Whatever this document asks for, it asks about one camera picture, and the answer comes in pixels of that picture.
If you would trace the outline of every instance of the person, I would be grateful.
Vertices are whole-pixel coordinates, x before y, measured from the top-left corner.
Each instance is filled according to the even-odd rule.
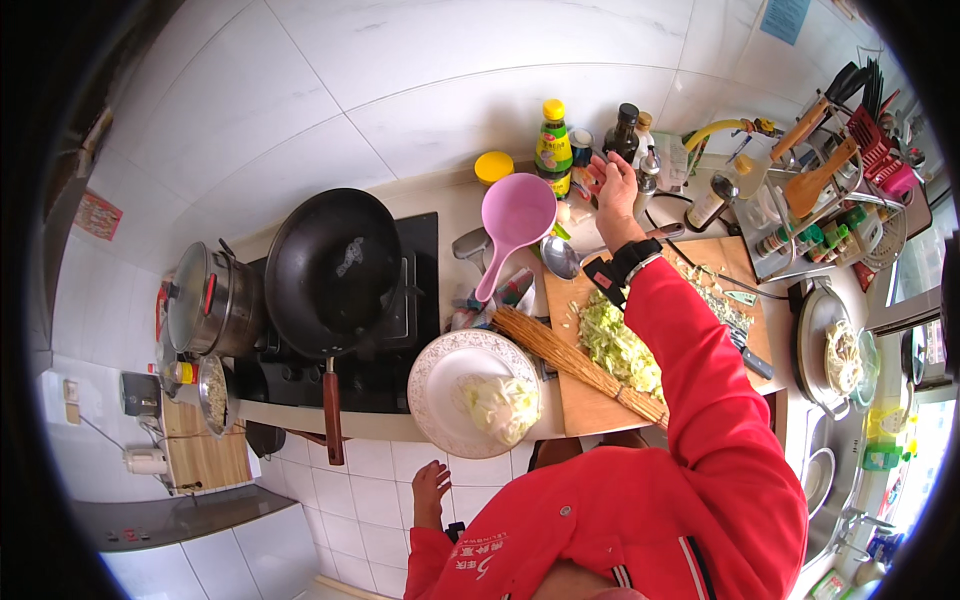
[[[615,263],[645,235],[633,217],[636,175],[620,156],[609,158],[595,156],[588,169],[596,225]],[[627,442],[549,466],[538,456],[538,468],[504,486],[456,544],[441,524],[450,472],[425,466],[413,481],[405,599],[791,591],[806,549],[806,500],[768,427],[769,408],[727,329],[666,259],[654,254],[632,272],[625,322],[662,369],[669,451]]]

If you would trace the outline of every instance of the bamboo brush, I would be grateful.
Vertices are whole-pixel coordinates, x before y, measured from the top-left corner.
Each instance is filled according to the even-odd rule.
[[[614,398],[641,417],[666,430],[669,411],[665,404],[646,392],[622,385],[580,350],[561,340],[553,329],[512,306],[503,306],[493,313],[493,324],[509,333],[537,356],[557,369],[580,379],[607,396]]]

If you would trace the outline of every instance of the stainless steel sink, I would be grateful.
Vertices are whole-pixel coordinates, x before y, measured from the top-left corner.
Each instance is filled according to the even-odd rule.
[[[828,447],[836,458],[836,471],[827,499],[810,519],[804,564],[836,551],[843,542],[841,535],[849,529],[846,511],[863,473],[860,464],[866,439],[866,415],[850,410],[841,420],[833,420],[821,409],[812,408],[807,414],[807,433],[807,459],[820,448]]]

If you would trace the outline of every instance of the red sleeve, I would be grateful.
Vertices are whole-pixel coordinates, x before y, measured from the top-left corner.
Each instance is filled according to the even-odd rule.
[[[662,369],[674,460],[761,581],[785,595],[806,549],[806,500],[726,326],[665,258],[634,277],[625,320]]]
[[[442,531],[426,527],[410,530],[407,589],[403,592],[403,600],[430,597],[452,549],[453,542]]]

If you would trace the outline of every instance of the gas stove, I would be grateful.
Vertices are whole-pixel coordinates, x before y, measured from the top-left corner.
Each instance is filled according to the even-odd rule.
[[[407,286],[421,294],[397,293],[385,334],[371,348],[337,357],[341,410],[356,413],[410,413],[407,378],[420,351],[440,335],[437,271],[437,213],[396,220]],[[262,276],[267,258],[250,265]],[[256,360],[266,378],[262,401],[323,408],[325,366],[289,348],[267,323]]]

